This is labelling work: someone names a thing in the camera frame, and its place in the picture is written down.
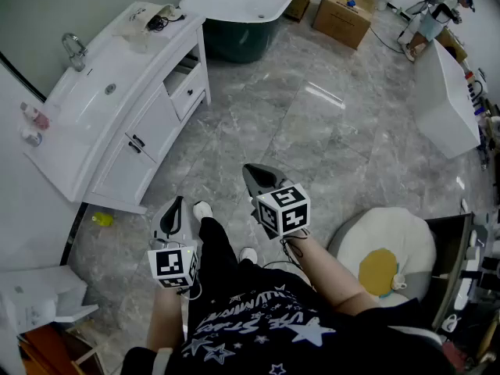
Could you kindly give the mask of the white vanity drawer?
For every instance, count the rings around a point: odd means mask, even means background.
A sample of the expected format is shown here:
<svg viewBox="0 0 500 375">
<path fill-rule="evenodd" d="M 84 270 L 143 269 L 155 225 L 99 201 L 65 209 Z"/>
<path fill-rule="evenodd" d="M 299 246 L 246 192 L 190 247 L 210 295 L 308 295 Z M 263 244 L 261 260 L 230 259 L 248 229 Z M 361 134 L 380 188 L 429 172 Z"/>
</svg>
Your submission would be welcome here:
<svg viewBox="0 0 500 375">
<path fill-rule="evenodd" d="M 198 63 L 194 67 L 175 66 L 163 84 L 178 119 L 182 121 L 205 89 L 202 64 Z"/>
</svg>

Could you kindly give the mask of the fried egg cushion stool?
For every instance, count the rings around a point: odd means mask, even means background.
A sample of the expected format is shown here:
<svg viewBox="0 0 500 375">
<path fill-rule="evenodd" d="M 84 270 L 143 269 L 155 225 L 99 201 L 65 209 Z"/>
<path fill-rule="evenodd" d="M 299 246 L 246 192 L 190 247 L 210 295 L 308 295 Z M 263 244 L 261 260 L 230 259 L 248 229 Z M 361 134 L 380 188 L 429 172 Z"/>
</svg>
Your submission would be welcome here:
<svg viewBox="0 0 500 375">
<path fill-rule="evenodd" d="M 354 216 L 337 230 L 327 250 L 383 307 L 422 301 L 437 258 L 427 222 L 398 207 Z M 391 289 L 396 273 L 405 276 L 406 289 Z"/>
</svg>

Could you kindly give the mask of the white vanity cabinet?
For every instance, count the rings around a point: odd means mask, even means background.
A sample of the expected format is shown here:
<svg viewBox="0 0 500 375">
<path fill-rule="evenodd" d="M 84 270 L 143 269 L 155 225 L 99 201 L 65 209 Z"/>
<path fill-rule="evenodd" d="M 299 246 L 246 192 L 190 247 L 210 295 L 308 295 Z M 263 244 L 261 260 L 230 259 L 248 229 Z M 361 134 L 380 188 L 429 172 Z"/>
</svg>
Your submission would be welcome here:
<svg viewBox="0 0 500 375">
<path fill-rule="evenodd" d="M 167 152 L 198 106 L 211 101 L 205 20 L 188 13 L 138 43 L 112 35 L 120 20 L 89 43 L 83 71 L 69 68 L 59 79 L 41 108 L 50 127 L 39 146 L 24 152 L 68 201 L 143 214 L 141 200 Z M 175 66 L 198 63 L 205 89 L 180 121 L 163 81 Z M 106 95 L 109 84 L 116 90 Z"/>
</svg>

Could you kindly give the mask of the person's black trousers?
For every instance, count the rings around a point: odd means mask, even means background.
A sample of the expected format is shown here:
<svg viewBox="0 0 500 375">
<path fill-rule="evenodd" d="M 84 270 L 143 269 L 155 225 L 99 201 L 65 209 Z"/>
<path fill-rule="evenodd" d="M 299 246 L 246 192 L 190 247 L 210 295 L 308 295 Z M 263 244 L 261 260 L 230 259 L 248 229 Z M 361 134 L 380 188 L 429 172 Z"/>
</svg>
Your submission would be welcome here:
<svg viewBox="0 0 500 375">
<path fill-rule="evenodd" d="M 239 270 L 252 268 L 255 264 L 249 259 L 237 261 L 234 250 L 230 246 L 226 231 L 212 217 L 201 219 L 198 236 L 202 240 L 201 277 L 229 275 Z"/>
</svg>

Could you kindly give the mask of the small grey-lidded jar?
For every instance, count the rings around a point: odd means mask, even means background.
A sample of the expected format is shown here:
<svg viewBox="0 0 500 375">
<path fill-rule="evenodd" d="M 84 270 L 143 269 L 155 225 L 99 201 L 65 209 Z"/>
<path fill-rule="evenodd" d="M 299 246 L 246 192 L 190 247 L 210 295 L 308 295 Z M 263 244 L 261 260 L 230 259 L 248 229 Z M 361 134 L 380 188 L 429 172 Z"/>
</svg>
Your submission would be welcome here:
<svg viewBox="0 0 500 375">
<path fill-rule="evenodd" d="M 42 143 L 42 134 L 32 128 L 23 128 L 20 132 L 21 137 L 32 147 L 37 147 Z"/>
</svg>

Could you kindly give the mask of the small white jug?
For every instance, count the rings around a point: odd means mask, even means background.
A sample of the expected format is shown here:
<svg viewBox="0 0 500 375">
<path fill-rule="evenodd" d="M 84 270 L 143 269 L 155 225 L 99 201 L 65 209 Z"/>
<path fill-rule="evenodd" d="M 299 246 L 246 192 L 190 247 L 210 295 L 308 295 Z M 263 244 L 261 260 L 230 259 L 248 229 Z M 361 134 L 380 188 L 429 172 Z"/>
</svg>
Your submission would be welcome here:
<svg viewBox="0 0 500 375">
<path fill-rule="evenodd" d="M 461 317 L 457 313 L 453 313 L 447 316 L 441 323 L 441 329 L 448 334 L 451 334 L 455 331 L 458 326 Z"/>
</svg>

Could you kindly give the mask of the white rectangular cabinet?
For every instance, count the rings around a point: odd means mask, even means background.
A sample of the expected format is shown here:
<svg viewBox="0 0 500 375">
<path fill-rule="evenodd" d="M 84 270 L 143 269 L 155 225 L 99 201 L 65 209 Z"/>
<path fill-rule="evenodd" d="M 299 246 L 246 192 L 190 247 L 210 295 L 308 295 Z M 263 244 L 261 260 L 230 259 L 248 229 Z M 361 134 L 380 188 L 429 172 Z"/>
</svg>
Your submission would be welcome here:
<svg viewBox="0 0 500 375">
<path fill-rule="evenodd" d="M 480 134 L 465 73 L 437 41 L 414 62 L 414 119 L 419 131 L 448 159 L 476 148 Z"/>
</svg>

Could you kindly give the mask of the person's right forearm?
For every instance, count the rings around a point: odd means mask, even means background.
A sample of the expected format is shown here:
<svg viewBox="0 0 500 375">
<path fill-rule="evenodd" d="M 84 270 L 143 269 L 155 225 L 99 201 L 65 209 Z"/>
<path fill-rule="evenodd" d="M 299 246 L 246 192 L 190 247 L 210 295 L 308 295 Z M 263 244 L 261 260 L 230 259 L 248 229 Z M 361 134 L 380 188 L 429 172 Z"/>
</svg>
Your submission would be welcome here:
<svg viewBox="0 0 500 375">
<path fill-rule="evenodd" d="M 355 276 L 306 230 L 284 237 L 316 291 L 340 313 L 356 316 L 380 306 Z"/>
</svg>

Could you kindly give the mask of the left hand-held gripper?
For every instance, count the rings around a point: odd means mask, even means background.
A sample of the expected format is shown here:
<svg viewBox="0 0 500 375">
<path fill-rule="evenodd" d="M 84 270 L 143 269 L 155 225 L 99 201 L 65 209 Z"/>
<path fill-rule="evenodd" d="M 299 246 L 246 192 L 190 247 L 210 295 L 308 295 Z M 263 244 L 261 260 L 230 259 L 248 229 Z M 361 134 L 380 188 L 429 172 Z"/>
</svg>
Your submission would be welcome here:
<svg viewBox="0 0 500 375">
<path fill-rule="evenodd" d="M 192 287 L 198 270 L 198 242 L 191 236 L 191 214 L 183 196 L 159 209 L 150 231 L 148 261 L 152 278 L 163 288 Z"/>
</svg>

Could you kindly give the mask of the white and green bathtub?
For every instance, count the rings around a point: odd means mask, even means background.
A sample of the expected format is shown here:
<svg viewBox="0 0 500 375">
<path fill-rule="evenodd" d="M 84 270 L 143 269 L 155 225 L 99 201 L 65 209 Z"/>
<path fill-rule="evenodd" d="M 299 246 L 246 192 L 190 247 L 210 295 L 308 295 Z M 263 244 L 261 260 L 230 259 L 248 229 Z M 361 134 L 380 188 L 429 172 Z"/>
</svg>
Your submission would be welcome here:
<svg viewBox="0 0 500 375">
<path fill-rule="evenodd" d="M 181 0 L 180 8 L 205 18 L 207 54 L 252 63 L 269 49 L 280 17 L 292 0 Z"/>
</svg>

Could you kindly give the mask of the pink bottle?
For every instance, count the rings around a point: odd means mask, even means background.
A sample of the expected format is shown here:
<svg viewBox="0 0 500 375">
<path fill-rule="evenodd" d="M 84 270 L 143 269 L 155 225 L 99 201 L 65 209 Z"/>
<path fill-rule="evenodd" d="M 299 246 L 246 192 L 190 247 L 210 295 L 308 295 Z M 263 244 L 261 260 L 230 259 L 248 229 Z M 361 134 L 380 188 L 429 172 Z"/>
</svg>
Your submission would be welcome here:
<svg viewBox="0 0 500 375">
<path fill-rule="evenodd" d="M 50 127 L 49 118 L 32 105 L 29 105 L 26 102 L 21 102 L 20 110 L 23 112 L 25 117 L 39 129 L 47 130 Z"/>
</svg>

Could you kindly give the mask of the white foam packaging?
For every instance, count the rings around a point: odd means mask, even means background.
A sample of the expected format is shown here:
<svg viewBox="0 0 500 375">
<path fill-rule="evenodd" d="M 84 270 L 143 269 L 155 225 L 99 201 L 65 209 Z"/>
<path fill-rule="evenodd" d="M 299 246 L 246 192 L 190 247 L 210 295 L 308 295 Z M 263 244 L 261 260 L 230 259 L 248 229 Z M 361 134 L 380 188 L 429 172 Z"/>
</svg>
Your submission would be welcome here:
<svg viewBox="0 0 500 375">
<path fill-rule="evenodd" d="M 52 322 L 74 323 L 98 310 L 85 305 L 88 285 L 69 266 L 0 273 L 0 299 L 17 334 Z"/>
</svg>

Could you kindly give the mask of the chrome faucet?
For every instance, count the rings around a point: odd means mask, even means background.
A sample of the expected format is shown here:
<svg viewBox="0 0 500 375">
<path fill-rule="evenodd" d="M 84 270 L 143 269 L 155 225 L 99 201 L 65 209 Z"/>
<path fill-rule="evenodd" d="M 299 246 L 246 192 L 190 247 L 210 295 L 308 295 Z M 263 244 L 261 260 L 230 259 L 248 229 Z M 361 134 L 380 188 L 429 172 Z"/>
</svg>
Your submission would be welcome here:
<svg viewBox="0 0 500 375">
<path fill-rule="evenodd" d="M 84 59 L 87 56 L 88 49 L 79 37 L 73 33 L 65 33 L 62 35 L 62 45 L 69 56 L 71 66 L 77 72 L 83 71 L 85 68 Z"/>
</svg>

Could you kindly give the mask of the dark open cabinet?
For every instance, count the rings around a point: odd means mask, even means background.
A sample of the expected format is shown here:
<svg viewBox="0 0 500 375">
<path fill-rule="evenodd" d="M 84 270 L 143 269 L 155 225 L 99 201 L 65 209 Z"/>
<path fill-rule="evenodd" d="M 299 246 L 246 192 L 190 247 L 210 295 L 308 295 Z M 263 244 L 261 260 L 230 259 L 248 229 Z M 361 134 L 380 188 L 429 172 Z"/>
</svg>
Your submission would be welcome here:
<svg viewBox="0 0 500 375">
<path fill-rule="evenodd" d="M 500 254 L 493 253 L 487 218 L 473 213 L 428 220 L 437 258 L 422 305 L 434 331 L 461 363 L 500 359 Z M 442 321 L 457 313 L 451 334 Z"/>
</svg>

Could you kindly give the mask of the person's left white shoe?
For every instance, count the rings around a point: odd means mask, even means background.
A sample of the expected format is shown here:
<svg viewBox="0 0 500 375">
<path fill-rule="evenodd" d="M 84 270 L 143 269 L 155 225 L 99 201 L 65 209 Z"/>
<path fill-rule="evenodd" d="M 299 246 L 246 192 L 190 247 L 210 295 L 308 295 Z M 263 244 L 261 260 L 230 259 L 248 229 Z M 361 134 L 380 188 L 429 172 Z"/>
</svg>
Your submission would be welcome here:
<svg viewBox="0 0 500 375">
<path fill-rule="evenodd" d="M 208 202 L 198 201 L 193 205 L 193 215 L 198 222 L 204 218 L 213 218 L 213 211 Z"/>
</svg>

